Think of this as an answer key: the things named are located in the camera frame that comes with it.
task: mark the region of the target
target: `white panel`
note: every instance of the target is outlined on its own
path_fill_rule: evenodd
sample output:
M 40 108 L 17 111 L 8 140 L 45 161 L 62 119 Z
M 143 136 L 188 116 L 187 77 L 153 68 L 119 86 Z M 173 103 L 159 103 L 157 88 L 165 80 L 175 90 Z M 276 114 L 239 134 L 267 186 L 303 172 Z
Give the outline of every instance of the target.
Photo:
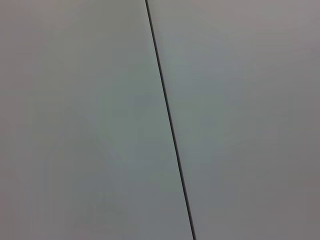
M 0 239 L 192 239 L 143 0 L 1 1 Z
M 197 240 L 318 239 L 319 1 L 149 2 Z

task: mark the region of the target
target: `white wall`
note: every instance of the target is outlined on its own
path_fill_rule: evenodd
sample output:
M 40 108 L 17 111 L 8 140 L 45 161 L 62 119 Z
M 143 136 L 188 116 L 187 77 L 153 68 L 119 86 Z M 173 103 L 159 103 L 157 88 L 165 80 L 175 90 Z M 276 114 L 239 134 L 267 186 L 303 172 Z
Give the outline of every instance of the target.
M 192 239 L 143 0 L 0 2 L 0 239 Z
M 319 1 L 149 2 L 197 240 L 319 238 Z

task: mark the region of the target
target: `smooth surface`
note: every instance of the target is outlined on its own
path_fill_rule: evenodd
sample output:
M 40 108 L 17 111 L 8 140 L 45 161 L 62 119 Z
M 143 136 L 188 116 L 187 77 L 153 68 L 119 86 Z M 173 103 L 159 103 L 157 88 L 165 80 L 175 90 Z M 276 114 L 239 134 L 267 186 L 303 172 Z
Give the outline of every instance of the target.
M 0 239 L 191 240 L 143 0 L 0 3 Z
M 318 239 L 319 1 L 149 2 L 197 240 Z

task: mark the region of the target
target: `gray surface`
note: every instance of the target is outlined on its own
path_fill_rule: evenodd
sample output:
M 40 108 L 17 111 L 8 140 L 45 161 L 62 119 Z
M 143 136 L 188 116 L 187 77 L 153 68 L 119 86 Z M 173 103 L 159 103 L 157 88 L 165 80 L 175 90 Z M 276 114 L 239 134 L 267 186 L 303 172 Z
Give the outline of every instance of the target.
M 0 239 L 191 240 L 143 0 L 0 3 Z
M 197 240 L 318 239 L 320 3 L 149 1 Z

